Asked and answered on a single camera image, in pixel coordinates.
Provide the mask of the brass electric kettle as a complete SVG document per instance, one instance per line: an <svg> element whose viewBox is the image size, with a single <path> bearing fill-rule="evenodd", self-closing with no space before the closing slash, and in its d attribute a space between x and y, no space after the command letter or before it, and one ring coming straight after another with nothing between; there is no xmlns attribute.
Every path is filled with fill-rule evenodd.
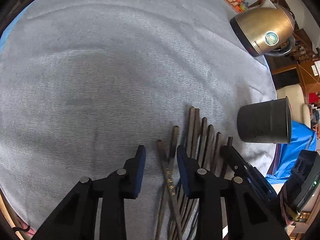
<svg viewBox="0 0 320 240"><path fill-rule="evenodd" d="M281 57L295 46L295 15L271 0L262 2L230 20L231 28L253 56Z"/></svg>

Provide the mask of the dark chopstick with gold print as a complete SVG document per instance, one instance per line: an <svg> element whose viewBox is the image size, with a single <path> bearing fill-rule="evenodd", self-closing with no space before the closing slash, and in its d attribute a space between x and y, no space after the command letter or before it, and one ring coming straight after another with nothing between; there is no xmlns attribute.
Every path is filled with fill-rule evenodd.
<svg viewBox="0 0 320 240"><path fill-rule="evenodd" d="M181 228L181 217L178 214L178 203L175 191L174 181L172 179L172 169L169 168L169 163L164 147L164 143L161 140L156 142L157 152L160 157L161 168L164 177L163 183L163 191L162 191L162 199L159 207L158 220L157 220L157 228L155 239L159 239L164 219L164 214L166 210L166 204L170 204L171 211L173 213L174 220L177 225L177 234L178 239L183 238L182 228Z"/></svg>

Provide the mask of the grey table cloth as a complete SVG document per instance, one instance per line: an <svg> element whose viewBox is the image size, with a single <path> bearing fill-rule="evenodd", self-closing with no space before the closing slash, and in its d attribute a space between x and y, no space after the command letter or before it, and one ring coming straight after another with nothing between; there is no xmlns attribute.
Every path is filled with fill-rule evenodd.
<svg viewBox="0 0 320 240"><path fill-rule="evenodd" d="M152 239L163 177L157 140L196 107L266 174L273 144L247 144L241 106L275 99L264 58L223 0L35 0L1 37L1 189L38 229L83 176L105 178L146 147L128 239Z"/></svg>

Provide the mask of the cream sofa chair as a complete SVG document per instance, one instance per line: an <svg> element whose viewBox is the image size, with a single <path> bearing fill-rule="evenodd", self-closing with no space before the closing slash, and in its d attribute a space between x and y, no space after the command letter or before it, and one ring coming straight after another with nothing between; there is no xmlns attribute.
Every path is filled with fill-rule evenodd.
<svg viewBox="0 0 320 240"><path fill-rule="evenodd" d="M304 101L304 95L301 86L299 84L285 86L276 90L276 93L279 99L288 97L292 120L304 124L310 128L310 110Z"/></svg>

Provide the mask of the dark grey chopstick holder cup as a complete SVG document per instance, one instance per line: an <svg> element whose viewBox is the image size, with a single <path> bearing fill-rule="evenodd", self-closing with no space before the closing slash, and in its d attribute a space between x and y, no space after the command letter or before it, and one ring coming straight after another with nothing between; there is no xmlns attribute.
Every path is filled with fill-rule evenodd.
<svg viewBox="0 0 320 240"><path fill-rule="evenodd" d="M240 139L250 143L289 144L292 118L287 97L242 106L238 111Z"/></svg>

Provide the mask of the blue plastic cover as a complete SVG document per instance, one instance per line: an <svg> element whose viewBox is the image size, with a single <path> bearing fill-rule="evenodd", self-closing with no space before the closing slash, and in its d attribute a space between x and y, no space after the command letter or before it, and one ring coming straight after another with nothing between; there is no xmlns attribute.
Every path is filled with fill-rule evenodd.
<svg viewBox="0 0 320 240"><path fill-rule="evenodd" d="M271 184L283 184L291 176L291 170L302 150L315 151L317 144L316 132L305 124L292 120L291 142L280 145L279 165L267 174L266 179Z"/></svg>

